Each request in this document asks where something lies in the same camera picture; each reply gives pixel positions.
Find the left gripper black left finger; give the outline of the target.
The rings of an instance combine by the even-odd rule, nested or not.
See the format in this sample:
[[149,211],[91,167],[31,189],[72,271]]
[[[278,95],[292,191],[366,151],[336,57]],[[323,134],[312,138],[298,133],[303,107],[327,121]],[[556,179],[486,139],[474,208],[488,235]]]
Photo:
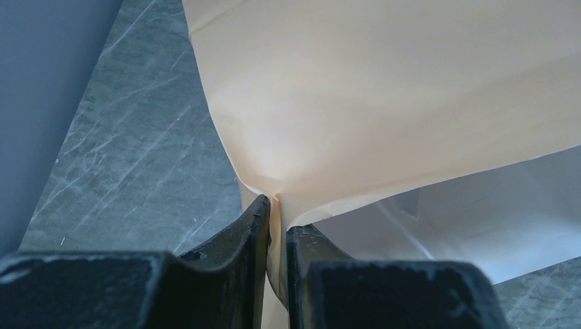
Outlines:
[[176,256],[19,252],[1,259],[2,328],[259,328],[270,203]]

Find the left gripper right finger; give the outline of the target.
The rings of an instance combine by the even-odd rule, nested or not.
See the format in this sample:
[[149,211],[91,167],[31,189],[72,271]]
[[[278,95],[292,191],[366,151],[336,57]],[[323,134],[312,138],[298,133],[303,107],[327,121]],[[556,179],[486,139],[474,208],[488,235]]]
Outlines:
[[312,225],[286,233],[291,328],[507,328],[489,279],[455,261],[355,260]]

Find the brown paper bag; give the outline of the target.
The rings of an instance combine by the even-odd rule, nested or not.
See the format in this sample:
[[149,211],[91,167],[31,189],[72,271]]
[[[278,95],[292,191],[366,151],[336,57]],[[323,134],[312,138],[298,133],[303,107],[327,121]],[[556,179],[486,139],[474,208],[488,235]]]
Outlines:
[[579,1],[185,1],[243,205],[361,260],[463,260],[495,284],[580,257]]

